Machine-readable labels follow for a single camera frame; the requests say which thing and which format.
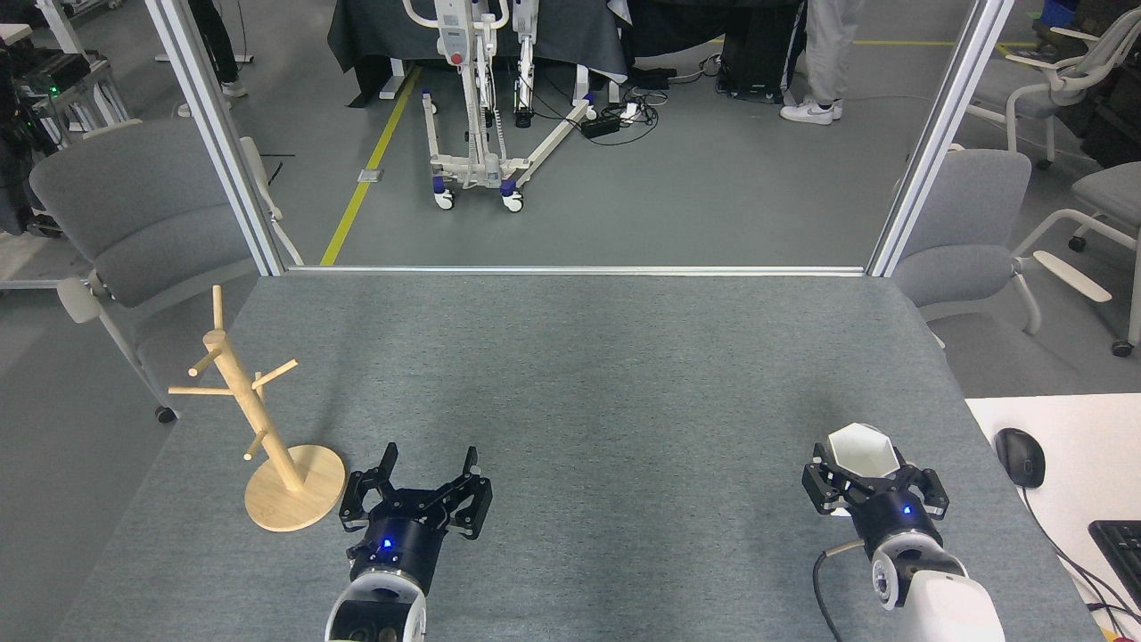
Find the black cable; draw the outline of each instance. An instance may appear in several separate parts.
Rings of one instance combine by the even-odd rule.
[[[1117,600],[1118,602],[1120,602],[1123,606],[1127,604],[1128,602],[1126,602],[1125,600],[1123,600],[1122,596],[1120,596],[1120,594],[1117,593],[1117,591],[1114,590],[1112,586],[1106,584],[1106,580],[1103,580],[1100,577],[1093,575],[1092,572],[1090,572],[1089,570],[1086,570],[1085,567],[1083,567],[1083,566],[1078,564],[1077,562],[1075,562],[1073,559],[1070,559],[1069,555],[1066,554],[1066,552],[1063,552],[1061,550],[1060,546],[1058,546],[1058,543],[1054,542],[1054,539],[1052,537],[1050,537],[1050,534],[1046,533],[1046,529],[1042,528],[1042,522],[1038,521],[1038,517],[1034,513],[1034,507],[1030,506],[1030,498],[1029,498],[1029,496],[1026,493],[1026,487],[1023,486],[1023,487],[1020,487],[1020,488],[1022,489],[1022,502],[1026,503],[1026,509],[1030,512],[1030,518],[1034,519],[1034,523],[1038,527],[1038,530],[1042,531],[1042,535],[1046,536],[1046,541],[1050,542],[1050,546],[1052,546],[1054,548],[1054,553],[1057,553],[1058,556],[1062,559],[1062,561],[1065,561],[1067,564],[1069,564],[1070,567],[1073,567],[1074,570],[1076,570],[1078,572],[1078,575],[1082,576],[1082,579],[1084,579],[1085,583],[1086,583],[1086,585],[1089,585],[1090,588],[1093,590],[1093,594],[1097,595],[1098,600],[1100,600],[1102,603],[1108,604],[1108,602],[1106,602],[1106,599],[1102,596],[1101,591],[1098,588],[1098,586],[1093,582],[1097,582],[1098,584],[1104,586],[1109,591],[1109,593],[1114,596],[1114,599]],[[1136,619],[1139,617],[1138,613],[1135,613],[1134,611],[1132,611],[1130,609],[1125,609],[1124,607],[1118,607],[1118,608],[1127,611],[1130,613],[1130,616],[1133,617],[1134,619]],[[1112,609],[1107,609],[1106,610],[1106,615],[1109,616],[1109,621],[1110,621],[1110,624],[1112,624],[1114,631],[1119,636],[1124,635],[1124,633],[1122,632],[1120,624],[1118,624],[1117,618],[1114,616],[1114,610]]]
[[[1091,611],[1100,611],[1102,609],[1107,611],[1120,611],[1122,613],[1125,613],[1131,618],[1133,618],[1138,624],[1141,624],[1141,615],[1134,613],[1133,611],[1125,609],[1123,607],[1118,607],[1117,604],[1106,604],[1104,602],[1095,602],[1093,604],[1086,604],[1085,608],[1090,609]]]
[[[843,642],[840,637],[840,632],[836,631],[835,623],[832,621],[832,616],[828,615],[828,608],[824,606],[824,594],[820,593],[820,567],[824,566],[824,560],[828,559],[828,552],[823,551],[820,556],[816,559],[816,563],[812,564],[812,594],[816,595],[816,606],[820,608],[820,615],[824,616],[824,621],[828,625],[828,631],[832,632],[832,637],[836,642]]]
[[[555,87],[555,89],[558,90],[559,94],[563,94],[563,91],[559,90],[558,87],[556,87],[555,83],[551,82],[551,80],[549,78],[547,78],[544,75],[543,79],[547,80],[547,82],[549,84],[551,84],[551,87]],[[623,140],[621,143],[599,143],[598,140],[594,140],[593,138],[588,138],[586,135],[583,133],[583,131],[582,131],[582,124],[580,124],[580,123],[577,123],[577,122],[575,122],[575,121],[566,117],[565,115],[559,114],[559,111],[556,109],[555,107],[552,107],[547,100],[544,100],[543,97],[540,96],[539,92],[535,91],[535,88],[532,87],[529,83],[527,83],[523,79],[523,76],[517,75],[516,80],[518,82],[523,82],[528,89],[531,89],[531,96],[532,96],[532,98],[537,99],[540,103],[543,104],[543,106],[545,106],[547,108],[551,109],[551,112],[553,112],[557,115],[553,115],[553,116],[552,115],[547,115],[544,113],[535,111],[534,108],[532,108],[532,113],[534,113],[539,117],[543,117],[543,119],[547,119],[547,120],[561,120],[561,121],[566,121],[566,122],[570,123],[570,125],[574,127],[575,130],[578,131],[578,133],[582,133],[582,137],[585,138],[586,141],[592,143],[594,145],[599,145],[599,146],[602,146],[602,147],[617,147],[620,145],[629,145],[630,143],[636,143],[638,140],[641,140],[642,138],[646,137],[647,133],[649,133],[650,131],[653,131],[654,129],[657,128],[657,123],[658,123],[658,120],[659,120],[658,115],[657,115],[657,109],[654,108],[653,106],[650,106],[649,104],[647,104],[644,97],[641,97],[641,96],[633,96],[634,100],[631,100],[631,101],[638,103],[640,105],[640,111],[642,113],[642,120],[639,121],[639,122],[645,122],[647,125],[649,125],[649,128],[646,129],[646,131],[642,131],[640,135],[636,136],[634,138],[631,138],[630,140]],[[630,90],[626,89],[625,94],[623,95],[623,105],[621,105],[621,106],[613,106],[613,107],[604,107],[599,113],[612,113],[613,109],[617,109],[621,113],[622,109],[625,108],[626,98],[630,98],[630,97],[631,97],[630,96]],[[623,128],[624,127],[629,127],[629,123],[622,123],[618,127],[623,127]]]
[[[703,78],[713,78],[713,76],[715,76],[718,74],[718,72],[713,72],[713,73],[706,73],[705,72],[705,64],[709,63],[710,60],[714,59],[714,58],[717,58],[718,60],[720,60],[721,54],[713,54],[713,55],[706,57],[704,60],[697,63],[697,72],[696,73],[689,73],[689,74],[686,74],[686,75],[674,76],[674,78],[689,78],[690,75],[693,75],[693,76],[695,76],[693,80],[681,80],[681,81],[678,81],[678,82],[670,82],[670,86],[672,87],[674,84],[689,84],[690,82],[697,82],[698,80],[701,80]]]

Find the gray pants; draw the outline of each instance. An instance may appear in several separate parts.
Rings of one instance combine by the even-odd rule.
[[[848,54],[864,0],[808,0],[808,86],[817,103],[848,91]]]

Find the wooden pole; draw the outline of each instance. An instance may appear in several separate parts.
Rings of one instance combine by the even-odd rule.
[[[221,292],[220,287],[217,285],[215,287],[215,300],[217,301]],[[218,350],[220,352],[218,358],[215,359],[215,366],[218,367],[218,372],[226,380],[226,385],[234,392],[234,399],[242,407],[242,412],[245,413],[245,418],[250,422],[253,434],[266,433],[261,446],[266,449],[266,455],[273,462],[274,469],[281,476],[285,488],[292,493],[300,491],[305,486],[305,481],[298,474],[293,458],[289,456],[289,450],[285,449],[281,437],[277,436],[277,429],[274,428],[274,422],[269,418],[266,406],[261,404],[261,399],[253,392],[253,381],[250,380],[250,375],[242,367],[241,361],[238,361],[237,356],[234,353],[234,348],[226,338],[226,331],[210,331],[202,338],[202,343],[207,347],[207,350]]]
[[[221,285],[215,283],[213,286],[213,299],[215,299],[215,331],[222,330],[222,318],[221,318]]]

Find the gray tablecloth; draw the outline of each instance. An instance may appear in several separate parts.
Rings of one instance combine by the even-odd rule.
[[[849,422],[939,472],[946,546],[1008,640],[1101,639],[885,279],[292,274],[259,282],[233,340],[250,369],[300,360],[267,395],[290,445],[362,470],[396,441],[415,488],[479,448],[495,499],[478,541],[444,542],[431,640],[828,639],[810,569],[855,531],[800,476]],[[253,526],[236,406],[187,413],[58,639],[319,639],[359,534]],[[824,593],[845,639],[891,640],[868,569],[833,559]]]

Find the black equipment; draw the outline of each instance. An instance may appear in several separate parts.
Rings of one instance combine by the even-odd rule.
[[[783,103],[807,42],[806,3],[733,9],[726,24],[719,89]]]

